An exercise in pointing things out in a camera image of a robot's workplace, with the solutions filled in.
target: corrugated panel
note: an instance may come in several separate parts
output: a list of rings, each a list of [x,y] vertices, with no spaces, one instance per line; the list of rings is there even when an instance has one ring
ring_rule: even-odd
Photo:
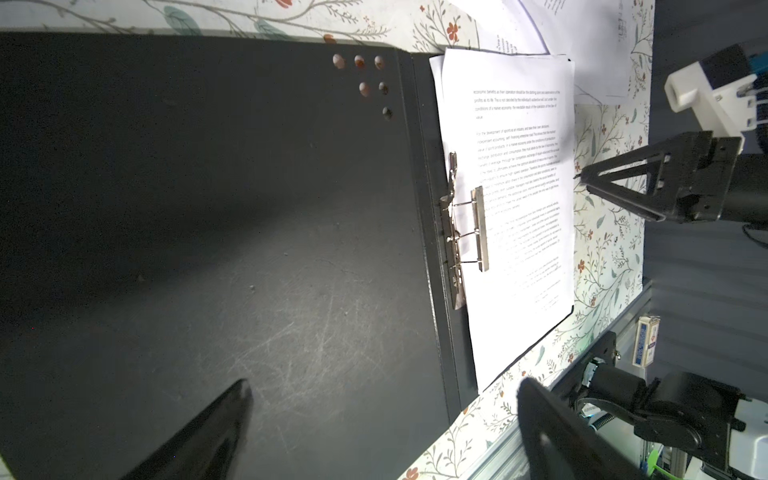
[[[765,43],[766,18],[766,0],[658,0],[651,143],[700,130],[692,112],[670,110],[667,76],[734,43]],[[760,151],[746,139],[746,152]],[[646,223],[644,275],[662,316],[649,377],[694,372],[768,401],[768,250],[740,223]]]

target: blue plastic part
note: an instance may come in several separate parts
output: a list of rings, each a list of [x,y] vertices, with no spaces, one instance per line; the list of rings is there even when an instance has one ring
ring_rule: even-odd
[[[768,51],[750,57],[750,67],[752,72],[758,75],[768,71]]]

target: metal binder clip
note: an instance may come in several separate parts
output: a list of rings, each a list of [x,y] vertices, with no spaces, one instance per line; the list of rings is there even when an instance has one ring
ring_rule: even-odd
[[[464,294],[464,276],[462,274],[463,263],[477,263],[481,272],[488,271],[488,238],[485,232],[485,204],[483,201],[482,187],[472,190],[472,200],[463,204],[453,202],[456,194],[456,153],[449,154],[451,170],[449,173],[450,193],[440,198],[440,214],[442,217],[442,226],[445,231],[445,253],[448,257],[448,269],[451,276],[451,296],[453,297],[453,308],[458,310],[466,304]],[[472,212],[475,217],[475,229],[470,233],[459,233],[456,228],[454,209],[464,205],[472,205]],[[462,255],[458,251],[458,240],[468,235],[475,235],[478,247],[477,260],[462,260]]]

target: floral pattern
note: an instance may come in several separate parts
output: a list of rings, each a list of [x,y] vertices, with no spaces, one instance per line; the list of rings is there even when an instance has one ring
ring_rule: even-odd
[[[631,14],[627,102],[576,106],[575,173],[647,142],[654,0],[634,0]],[[479,45],[475,21],[445,0],[0,0],[0,28],[386,43],[424,52]],[[642,190],[644,182],[625,185]],[[514,428],[522,378],[549,385],[642,290],[642,219],[575,184],[574,222],[574,314],[460,413],[402,480],[467,472]]]

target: stack of paper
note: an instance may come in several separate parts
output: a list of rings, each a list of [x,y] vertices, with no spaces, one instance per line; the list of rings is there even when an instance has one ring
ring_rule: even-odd
[[[478,22],[480,49],[564,55],[576,103],[620,104],[629,88],[627,0],[453,0]]]
[[[482,186],[490,269],[463,268],[478,387],[485,389],[573,306],[573,62],[449,49],[432,59],[456,201]],[[459,231],[475,229],[457,209]],[[477,258],[461,240],[462,260]]]

